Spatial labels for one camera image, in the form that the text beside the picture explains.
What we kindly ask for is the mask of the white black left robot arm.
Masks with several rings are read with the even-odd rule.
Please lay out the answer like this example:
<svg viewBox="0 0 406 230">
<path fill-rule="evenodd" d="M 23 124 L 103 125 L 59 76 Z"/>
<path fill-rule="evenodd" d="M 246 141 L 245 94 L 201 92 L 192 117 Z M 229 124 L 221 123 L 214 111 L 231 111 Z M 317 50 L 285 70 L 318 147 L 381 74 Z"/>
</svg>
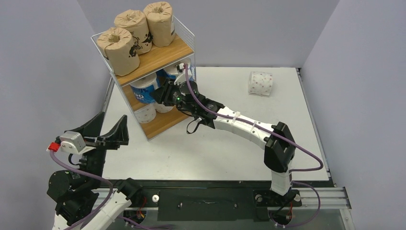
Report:
<svg viewBox="0 0 406 230">
<path fill-rule="evenodd" d="M 52 173 L 47 195 L 56 202 L 53 229 L 105 230 L 123 211 L 144 202 L 143 187 L 128 178 L 117 189 L 102 177 L 106 153 L 128 145 L 127 116 L 101 134 L 105 112 L 56 137 L 47 151 L 63 170 Z"/>
</svg>

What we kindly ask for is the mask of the white red-dotted toilet roll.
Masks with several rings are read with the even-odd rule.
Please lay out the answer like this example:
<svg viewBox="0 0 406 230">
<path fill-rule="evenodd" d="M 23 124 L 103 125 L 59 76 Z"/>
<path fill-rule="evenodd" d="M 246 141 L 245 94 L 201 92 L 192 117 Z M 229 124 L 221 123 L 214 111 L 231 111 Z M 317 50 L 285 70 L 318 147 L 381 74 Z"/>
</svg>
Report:
<svg viewBox="0 0 406 230">
<path fill-rule="evenodd" d="M 134 112 L 137 122 L 141 124 L 146 124 L 153 121 L 156 114 L 156 110 L 152 103 Z"/>
<path fill-rule="evenodd" d="M 155 102 L 153 104 L 155 110 L 159 113 L 167 113 L 170 112 L 173 109 L 173 106 L 165 106 L 163 104 L 159 104 L 157 102 Z"/>
</svg>

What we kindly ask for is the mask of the white floral tissue pack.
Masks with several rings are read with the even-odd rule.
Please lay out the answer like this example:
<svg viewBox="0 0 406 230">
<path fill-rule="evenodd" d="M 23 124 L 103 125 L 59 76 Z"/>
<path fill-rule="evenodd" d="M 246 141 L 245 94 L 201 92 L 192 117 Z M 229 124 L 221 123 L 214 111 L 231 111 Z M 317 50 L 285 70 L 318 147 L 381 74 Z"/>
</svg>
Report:
<svg viewBox="0 0 406 230">
<path fill-rule="evenodd" d="M 262 71 L 252 71 L 248 78 L 248 93 L 259 96 L 270 96 L 273 75 Z"/>
</svg>

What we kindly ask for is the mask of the blue cartoon-face roll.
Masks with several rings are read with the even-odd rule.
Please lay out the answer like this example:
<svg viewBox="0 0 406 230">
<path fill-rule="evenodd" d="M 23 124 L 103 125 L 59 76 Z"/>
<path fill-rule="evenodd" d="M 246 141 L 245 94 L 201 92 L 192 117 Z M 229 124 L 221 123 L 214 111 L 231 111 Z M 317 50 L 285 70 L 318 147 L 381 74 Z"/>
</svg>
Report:
<svg viewBox="0 0 406 230">
<path fill-rule="evenodd" d="M 156 101 L 150 95 L 160 87 L 156 73 L 147 75 L 146 77 L 130 83 L 135 98 L 144 104 L 153 104 Z"/>
</svg>

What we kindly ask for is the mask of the blue toilet roll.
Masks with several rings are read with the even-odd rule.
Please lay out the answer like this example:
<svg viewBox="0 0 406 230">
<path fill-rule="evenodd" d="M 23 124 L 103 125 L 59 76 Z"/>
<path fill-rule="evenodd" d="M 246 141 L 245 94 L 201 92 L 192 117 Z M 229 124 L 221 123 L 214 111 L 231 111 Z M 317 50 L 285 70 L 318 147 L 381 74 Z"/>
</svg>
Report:
<svg viewBox="0 0 406 230">
<path fill-rule="evenodd" d="M 166 72 L 164 71 L 164 69 L 160 69 L 160 70 L 156 71 L 156 75 L 157 75 L 157 77 L 159 77 L 159 78 L 166 78 L 166 77 L 167 77 L 167 74 L 166 74 Z"/>
</svg>

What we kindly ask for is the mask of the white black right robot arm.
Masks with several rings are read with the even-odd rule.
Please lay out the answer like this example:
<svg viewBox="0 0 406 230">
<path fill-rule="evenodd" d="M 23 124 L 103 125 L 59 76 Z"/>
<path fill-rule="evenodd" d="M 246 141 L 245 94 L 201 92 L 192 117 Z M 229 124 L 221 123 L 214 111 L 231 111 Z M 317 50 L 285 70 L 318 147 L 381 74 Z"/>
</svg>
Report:
<svg viewBox="0 0 406 230">
<path fill-rule="evenodd" d="M 271 170 L 271 201 L 286 205 L 298 200 L 299 195 L 292 190 L 291 173 L 296 147 L 286 124 L 266 124 L 242 116 L 200 94 L 197 83 L 191 80 L 181 84 L 166 80 L 150 96 L 159 104 L 175 106 L 192 116 L 198 125 L 231 132 L 259 146 L 264 151 L 264 164 Z"/>
</svg>

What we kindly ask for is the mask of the white wire wooden shelf rack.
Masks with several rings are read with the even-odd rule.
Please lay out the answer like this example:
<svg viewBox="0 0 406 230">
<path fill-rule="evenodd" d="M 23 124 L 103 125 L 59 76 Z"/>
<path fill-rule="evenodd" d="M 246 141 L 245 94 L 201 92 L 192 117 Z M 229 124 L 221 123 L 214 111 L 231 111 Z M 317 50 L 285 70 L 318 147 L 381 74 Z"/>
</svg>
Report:
<svg viewBox="0 0 406 230">
<path fill-rule="evenodd" d="M 173 17 L 173 23 L 175 39 L 172 43 L 164 47 L 152 46 L 148 53 L 140 56 L 139 67 L 126 76 L 115 75 L 111 63 L 102 57 L 111 76 L 110 84 L 118 88 L 118 92 L 124 99 L 126 107 L 130 110 L 132 116 L 135 116 L 135 112 L 141 111 L 147 105 L 135 98 L 129 86 L 131 83 L 184 58 L 190 58 L 192 66 L 195 67 L 195 35 L 175 16 Z M 151 122 L 146 124 L 138 123 L 138 126 L 142 130 L 145 139 L 151 140 L 186 118 L 185 114 L 174 109 L 167 113 L 158 113 Z"/>
</svg>

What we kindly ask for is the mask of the blue white roll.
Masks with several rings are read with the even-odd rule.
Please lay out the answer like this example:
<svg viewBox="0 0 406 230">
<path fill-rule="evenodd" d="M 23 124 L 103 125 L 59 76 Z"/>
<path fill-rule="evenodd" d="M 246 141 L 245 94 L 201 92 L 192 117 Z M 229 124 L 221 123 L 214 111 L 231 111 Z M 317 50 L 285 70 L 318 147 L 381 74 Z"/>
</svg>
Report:
<svg viewBox="0 0 406 230">
<path fill-rule="evenodd" d="M 177 75 L 178 75 L 177 67 L 176 67 L 176 66 L 177 66 L 178 64 L 180 64 L 180 63 L 187 63 L 187 64 L 188 64 L 189 69 L 190 69 L 190 73 L 192 74 L 192 76 L 190 77 L 189 80 L 190 80 L 190 81 L 194 81 L 194 80 L 195 80 L 195 68 L 194 68 L 194 66 L 191 64 L 191 59 L 190 59 L 190 58 L 184 58 L 184 59 L 182 59 L 182 60 L 180 60 L 180 61 L 178 61 L 178 62 L 175 62 L 174 64 L 171 64 L 171 65 L 165 67 L 165 68 L 164 68 L 164 71 L 165 71 L 166 74 L 167 74 L 167 78 L 173 79 L 173 80 L 176 79 L 176 77 L 177 77 Z"/>
</svg>

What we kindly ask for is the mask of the brown roll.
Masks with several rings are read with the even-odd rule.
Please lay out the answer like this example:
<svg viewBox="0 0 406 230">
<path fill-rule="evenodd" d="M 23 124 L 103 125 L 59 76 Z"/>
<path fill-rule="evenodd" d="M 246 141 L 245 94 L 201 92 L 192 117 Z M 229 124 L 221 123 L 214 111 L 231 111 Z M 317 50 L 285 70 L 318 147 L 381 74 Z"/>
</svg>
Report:
<svg viewBox="0 0 406 230">
<path fill-rule="evenodd" d="M 140 10 L 126 10 L 115 17 L 114 25 L 130 32 L 139 55 L 152 48 L 152 34 L 145 14 Z"/>
<path fill-rule="evenodd" d="M 153 44 L 158 47 L 170 45 L 175 38 L 172 6 L 166 1 L 154 2 L 147 5 L 143 13 L 152 34 Z"/>
<path fill-rule="evenodd" d="M 136 44 L 128 30 L 111 27 L 97 38 L 96 44 L 115 75 L 125 76 L 139 67 Z"/>
</svg>

